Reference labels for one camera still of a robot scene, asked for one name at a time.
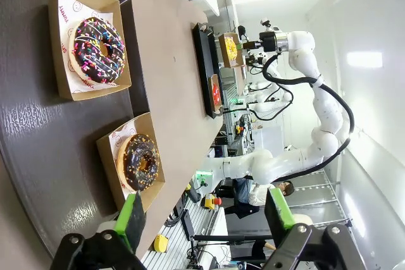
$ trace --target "tray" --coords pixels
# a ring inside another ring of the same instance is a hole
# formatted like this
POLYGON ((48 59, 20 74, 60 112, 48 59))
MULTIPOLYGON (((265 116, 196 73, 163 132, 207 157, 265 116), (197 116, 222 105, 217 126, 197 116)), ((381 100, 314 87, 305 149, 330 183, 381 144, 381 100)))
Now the tray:
POLYGON ((204 99, 204 108, 208 116, 215 118, 221 116, 223 106, 218 112, 214 112, 211 106, 211 85, 209 78, 214 74, 218 75, 221 100, 223 101, 220 67, 218 66, 218 55, 216 53, 215 38, 208 24, 197 23, 192 30, 194 47, 196 48, 198 70, 200 74, 202 98, 204 99))
POLYGON ((1 0, 0 153, 51 255, 71 232, 87 237, 116 212, 96 140, 149 111, 131 0, 120 0, 130 91, 88 101, 58 95, 48 0, 1 0))

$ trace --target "small donut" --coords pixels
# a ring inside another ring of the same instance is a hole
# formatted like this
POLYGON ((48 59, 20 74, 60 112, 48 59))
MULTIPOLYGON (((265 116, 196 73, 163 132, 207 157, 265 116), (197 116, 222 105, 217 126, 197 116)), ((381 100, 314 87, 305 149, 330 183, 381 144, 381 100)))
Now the small donut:
POLYGON ((91 84, 116 80, 125 66, 125 46, 120 34, 108 21, 90 17, 73 29, 69 38, 69 58, 73 69, 91 84), (103 42, 108 55, 101 51, 103 42))
POLYGON ((148 135, 135 134, 127 138, 118 151, 117 172, 129 189, 143 191, 158 176, 159 152, 148 135))

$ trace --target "screw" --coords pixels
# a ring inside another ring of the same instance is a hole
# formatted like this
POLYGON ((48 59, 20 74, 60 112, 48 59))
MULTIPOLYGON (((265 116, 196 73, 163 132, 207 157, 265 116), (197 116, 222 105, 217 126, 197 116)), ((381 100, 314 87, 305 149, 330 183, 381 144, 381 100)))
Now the screw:
POLYGON ((305 233, 306 232, 305 226, 298 226, 298 232, 299 233, 305 233))

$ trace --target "yellow object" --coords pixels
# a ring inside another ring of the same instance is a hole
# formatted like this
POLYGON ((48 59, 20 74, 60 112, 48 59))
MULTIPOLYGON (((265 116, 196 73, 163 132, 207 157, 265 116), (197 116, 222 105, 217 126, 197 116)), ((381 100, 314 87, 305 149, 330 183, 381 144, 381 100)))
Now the yellow object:
POLYGON ((227 47, 227 53, 228 53, 229 60, 230 61, 235 60, 236 57, 238 56, 238 50, 236 48, 234 39, 232 37, 226 37, 225 46, 227 47))
POLYGON ((236 126, 236 131, 238 134, 240 134, 243 131, 244 127, 243 126, 236 126))
POLYGON ((205 196, 205 202, 204 202, 205 208, 215 210, 215 206, 220 205, 220 204, 221 204, 221 199, 215 198, 214 195, 209 193, 205 196))
POLYGON ((153 243, 154 250, 160 253, 165 253, 167 250, 167 245, 169 243, 169 239, 162 234, 159 234, 153 243))

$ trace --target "donut hole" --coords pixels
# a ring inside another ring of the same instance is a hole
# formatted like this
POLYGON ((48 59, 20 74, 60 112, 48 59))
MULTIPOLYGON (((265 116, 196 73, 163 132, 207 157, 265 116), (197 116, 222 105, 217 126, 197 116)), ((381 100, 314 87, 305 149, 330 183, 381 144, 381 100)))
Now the donut hole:
POLYGON ((104 43, 102 41, 100 41, 100 51, 101 54, 103 54, 104 56, 108 56, 108 50, 107 47, 104 45, 104 43))
POLYGON ((140 160, 139 169, 141 171, 147 171, 150 161, 146 160, 144 157, 140 160))

